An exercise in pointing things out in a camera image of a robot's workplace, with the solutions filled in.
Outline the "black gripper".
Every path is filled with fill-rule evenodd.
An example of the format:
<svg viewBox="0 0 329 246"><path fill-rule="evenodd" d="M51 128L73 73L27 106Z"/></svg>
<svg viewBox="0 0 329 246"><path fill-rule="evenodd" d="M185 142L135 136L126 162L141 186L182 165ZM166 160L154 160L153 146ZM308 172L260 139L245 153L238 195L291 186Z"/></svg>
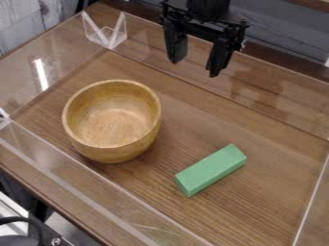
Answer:
<svg viewBox="0 0 329 246"><path fill-rule="evenodd" d="M228 39L245 41L248 21L230 13L230 0L162 0L161 5L169 60L178 63L185 58L188 35L214 40L206 69L210 77L216 77L226 68L233 53Z"/></svg>

